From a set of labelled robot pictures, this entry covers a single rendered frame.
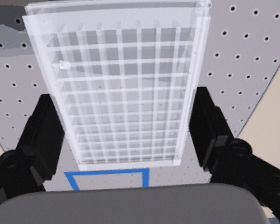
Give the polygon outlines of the grey perforated base plate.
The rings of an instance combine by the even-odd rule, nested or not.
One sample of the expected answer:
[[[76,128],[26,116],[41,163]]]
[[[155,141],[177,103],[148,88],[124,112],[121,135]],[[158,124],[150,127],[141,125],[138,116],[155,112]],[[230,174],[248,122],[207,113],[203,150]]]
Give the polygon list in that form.
[[[0,148],[15,150],[41,94],[49,94],[23,21],[24,6],[0,0]],[[239,138],[280,70],[280,0],[211,0],[197,87],[206,86]],[[189,132],[180,165],[149,168],[149,187],[209,183]],[[73,190],[64,172],[82,172],[64,136],[46,191]],[[142,172],[73,175],[80,190],[142,187]]]

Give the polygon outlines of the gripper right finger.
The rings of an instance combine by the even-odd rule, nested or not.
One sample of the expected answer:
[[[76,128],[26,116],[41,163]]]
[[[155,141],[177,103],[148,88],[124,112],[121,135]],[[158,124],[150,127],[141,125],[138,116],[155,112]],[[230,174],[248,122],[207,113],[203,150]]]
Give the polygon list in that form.
[[[206,86],[197,87],[189,131],[199,166],[213,176],[209,183],[248,190],[280,222],[280,169],[255,156],[248,142],[234,138]]]

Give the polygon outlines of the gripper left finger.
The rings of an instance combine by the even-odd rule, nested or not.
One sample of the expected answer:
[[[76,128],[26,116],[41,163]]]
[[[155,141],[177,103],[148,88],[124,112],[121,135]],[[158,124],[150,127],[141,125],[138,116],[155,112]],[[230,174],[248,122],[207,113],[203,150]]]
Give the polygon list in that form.
[[[0,156],[0,204],[23,194],[46,191],[43,183],[56,173],[64,136],[50,94],[41,94],[16,149]]]

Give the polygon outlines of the white well plate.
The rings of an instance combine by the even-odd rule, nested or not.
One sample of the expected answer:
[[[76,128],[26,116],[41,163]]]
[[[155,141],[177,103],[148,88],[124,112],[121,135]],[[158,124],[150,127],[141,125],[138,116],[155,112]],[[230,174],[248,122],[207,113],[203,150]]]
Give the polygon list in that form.
[[[24,6],[35,56],[80,171],[180,165],[210,1]]]

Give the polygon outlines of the blue tape outline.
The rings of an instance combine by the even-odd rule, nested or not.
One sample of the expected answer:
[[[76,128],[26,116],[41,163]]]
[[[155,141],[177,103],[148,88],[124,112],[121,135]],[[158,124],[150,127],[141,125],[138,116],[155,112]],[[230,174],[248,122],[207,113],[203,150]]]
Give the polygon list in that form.
[[[125,170],[105,170],[105,171],[82,171],[82,172],[64,172],[73,190],[80,190],[73,175],[99,175],[99,174],[120,174],[120,173],[138,173],[142,172],[142,187],[149,187],[149,168],[143,169],[125,169]]]

